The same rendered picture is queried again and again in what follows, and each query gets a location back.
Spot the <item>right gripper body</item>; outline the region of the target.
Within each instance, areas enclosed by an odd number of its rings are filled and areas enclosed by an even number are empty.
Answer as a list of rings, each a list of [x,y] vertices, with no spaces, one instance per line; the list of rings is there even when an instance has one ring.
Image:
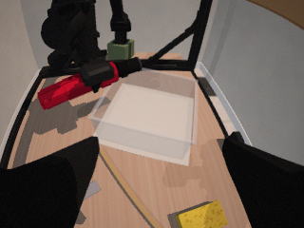
[[[82,63],[80,75],[85,86],[94,86],[115,76],[114,67],[107,60],[96,58],[97,55],[102,54],[98,48],[98,37],[100,32],[94,28],[82,32],[71,42],[75,45]]]

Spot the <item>tan wooden stick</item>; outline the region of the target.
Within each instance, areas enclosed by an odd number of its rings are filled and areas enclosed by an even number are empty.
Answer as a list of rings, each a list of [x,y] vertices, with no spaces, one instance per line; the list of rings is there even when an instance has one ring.
[[[137,197],[134,195],[134,193],[131,191],[131,189],[128,187],[122,176],[119,174],[109,157],[106,155],[103,149],[100,149],[100,153],[102,157],[104,158],[106,164],[118,180],[118,182],[121,184],[127,195],[133,200],[133,202],[136,204],[136,206],[140,209],[142,214],[147,218],[147,220],[151,223],[151,225],[154,228],[161,228],[160,225],[152,218],[152,216],[148,213],[148,211],[144,208],[144,206],[141,204],[141,202],[137,199]]]

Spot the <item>grey flat bar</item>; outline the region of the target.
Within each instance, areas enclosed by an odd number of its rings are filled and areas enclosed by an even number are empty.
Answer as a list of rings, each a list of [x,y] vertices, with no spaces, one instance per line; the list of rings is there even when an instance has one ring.
[[[89,184],[88,189],[85,193],[85,199],[89,198],[90,196],[94,195],[95,193],[99,192],[101,190],[99,184],[96,181],[93,181]]]

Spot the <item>yellow sponge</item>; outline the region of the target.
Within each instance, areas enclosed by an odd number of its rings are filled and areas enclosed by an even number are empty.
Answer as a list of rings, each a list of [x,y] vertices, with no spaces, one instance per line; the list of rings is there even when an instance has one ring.
[[[228,224],[219,200],[176,215],[179,228],[221,228]]]

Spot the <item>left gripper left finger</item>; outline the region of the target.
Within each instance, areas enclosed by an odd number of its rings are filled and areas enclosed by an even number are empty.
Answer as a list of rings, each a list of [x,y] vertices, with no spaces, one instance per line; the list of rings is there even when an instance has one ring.
[[[0,168],[0,210],[15,228],[74,228],[100,152],[91,136],[39,160]]]

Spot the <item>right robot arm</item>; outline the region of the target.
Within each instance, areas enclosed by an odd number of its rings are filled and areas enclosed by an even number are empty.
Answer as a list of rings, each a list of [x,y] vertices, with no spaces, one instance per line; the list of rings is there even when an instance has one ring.
[[[131,31],[131,23],[124,12],[123,0],[109,1],[114,15],[110,20],[111,31],[115,31],[115,41],[112,43],[125,45],[129,42],[127,31]],[[75,65],[81,63],[75,45],[71,42],[82,32],[96,28],[95,3],[96,0],[52,0],[41,36],[48,47],[55,49],[47,57],[53,72],[59,74],[72,62]],[[58,6],[60,8],[54,8]]]

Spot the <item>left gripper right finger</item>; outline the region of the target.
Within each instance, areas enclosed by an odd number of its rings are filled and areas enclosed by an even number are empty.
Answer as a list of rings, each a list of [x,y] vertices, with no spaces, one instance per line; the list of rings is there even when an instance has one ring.
[[[304,166],[226,138],[222,155],[252,228],[304,221]]]

